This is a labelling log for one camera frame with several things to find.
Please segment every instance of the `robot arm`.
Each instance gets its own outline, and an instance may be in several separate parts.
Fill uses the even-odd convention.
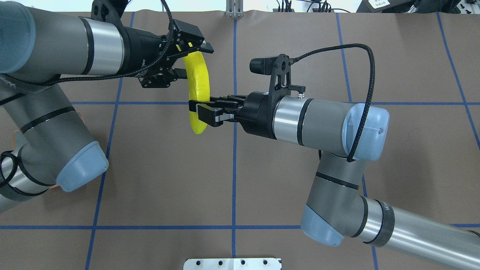
[[[271,76],[268,92],[190,100],[189,110],[211,126],[238,122],[249,134],[323,150],[300,226],[313,240],[338,246],[349,236],[451,268],[480,270],[480,234],[358,194],[367,161],[383,150],[389,114],[370,107],[362,124],[364,104],[304,98],[305,87],[290,84],[294,62],[286,55],[253,59],[250,71]],[[355,161],[349,162],[360,127]]]
[[[169,12],[168,35],[124,27],[126,4],[95,0],[91,18],[79,18],[0,2],[0,106],[28,142],[1,155],[0,213],[54,184],[72,191],[107,170],[99,143],[57,83],[130,76],[144,88],[166,88],[186,79],[185,70],[172,68],[177,59],[213,52],[198,27]]]

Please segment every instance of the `banana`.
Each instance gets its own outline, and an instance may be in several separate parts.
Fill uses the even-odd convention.
[[[183,57],[188,78],[189,100],[210,101],[210,80],[204,56],[196,51]],[[198,120],[198,114],[190,111],[190,126],[195,134],[201,134],[207,124]]]

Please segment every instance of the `blue grid line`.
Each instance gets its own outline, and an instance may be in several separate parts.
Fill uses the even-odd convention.
[[[372,246],[372,255],[373,255],[373,267],[375,270],[378,270],[378,260],[377,260],[377,250]]]
[[[230,225],[186,225],[186,226],[155,226],[155,225],[137,225],[137,226],[97,226],[97,230],[231,230]]]
[[[338,29],[338,38],[340,39],[340,45],[343,45],[342,29],[340,27],[340,17],[338,16],[338,13],[335,13],[335,15],[336,15],[336,27]],[[347,60],[345,59],[344,49],[342,49],[342,61],[343,61],[343,73],[345,74],[345,83],[347,84],[348,101],[352,102],[352,93],[350,91],[350,81],[348,79]]]
[[[300,225],[236,225],[237,230],[299,230]]]
[[[464,224],[464,223],[454,223],[451,224],[452,226],[458,227],[458,228],[480,228],[480,223],[474,224]]]
[[[91,230],[92,226],[69,225],[0,225],[0,230]]]
[[[133,25],[134,18],[135,18],[135,12],[132,12],[132,16],[130,17],[130,27],[132,27],[132,25]],[[107,150],[105,152],[105,157],[107,159],[109,159],[109,157],[110,157],[110,149],[111,149],[111,145],[112,145],[113,131],[115,130],[115,121],[117,120],[117,111],[118,111],[118,107],[119,107],[122,83],[123,83],[123,78],[120,78],[119,87],[118,87],[118,90],[117,90],[117,96],[115,98],[115,108],[113,109],[112,124],[110,126],[110,134],[108,135]],[[94,240],[95,240],[96,225],[97,225],[97,222],[98,222],[98,213],[100,211],[100,203],[102,201],[103,186],[104,186],[104,183],[105,183],[105,176],[106,175],[107,175],[107,172],[104,172],[102,174],[102,179],[100,180],[100,187],[98,189],[98,197],[97,197],[97,200],[96,200],[96,208],[95,208],[95,215],[94,215],[93,225],[92,225],[92,233],[90,235],[90,244],[88,245],[87,259],[85,261],[85,270],[88,270],[90,268],[90,259],[92,258],[93,243],[94,243]]]
[[[477,146],[480,150],[480,139],[477,133],[477,129],[475,128],[475,124],[473,123],[472,115],[470,114],[470,109],[468,108],[467,100],[465,99],[465,94],[463,92],[462,85],[460,84],[460,79],[458,78],[455,65],[453,64],[452,55],[450,54],[450,49],[448,48],[447,39],[445,37],[444,27],[442,25],[442,20],[440,18],[439,12],[437,12],[437,19],[438,19],[438,25],[440,26],[440,32],[442,33],[442,38],[444,40],[444,45],[445,45],[445,50],[447,52],[448,60],[450,61],[450,65],[452,66],[452,71],[453,71],[453,74],[455,75],[456,84],[458,85],[458,90],[460,91],[460,95],[462,96],[462,100],[465,105],[465,110],[467,111],[468,120],[470,121],[470,125],[472,127],[473,135],[475,136],[475,140],[477,140]]]
[[[233,94],[237,94],[237,19],[233,20]],[[232,158],[232,258],[237,256],[237,123],[233,124]]]
[[[340,44],[343,44],[340,16],[338,15],[338,13],[336,13],[336,25],[338,28],[338,37],[340,39]],[[347,84],[348,101],[352,103],[352,95],[350,92],[350,81],[348,80],[347,60],[345,58],[345,53],[343,49],[342,49],[342,61],[343,61],[343,70],[345,73],[345,82]],[[365,175],[362,176],[361,181],[363,186],[363,195],[364,197],[367,197],[367,184],[365,183]],[[374,246],[372,246],[372,258],[373,258],[373,265],[375,267],[375,270],[378,270],[377,251],[375,250]]]
[[[480,228],[480,223],[453,223],[457,228]],[[300,225],[97,225],[95,230],[299,230]],[[0,225],[0,230],[91,230],[85,225]]]

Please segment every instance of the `black bracket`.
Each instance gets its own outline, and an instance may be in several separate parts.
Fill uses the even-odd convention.
[[[280,54],[272,66],[270,75],[270,86],[268,88],[268,111],[267,123],[273,123],[276,105],[284,96],[290,96],[288,85],[291,82],[291,69],[289,58],[285,54]],[[273,125],[267,125],[267,132],[270,138],[275,138]]]
[[[121,16],[127,7],[128,0],[94,0],[90,17],[96,21],[111,23],[122,28]]]
[[[210,97],[210,101],[189,100],[189,111],[198,113],[198,119],[212,127],[223,125],[223,121],[237,122],[235,115],[241,110],[247,96],[228,95]]]

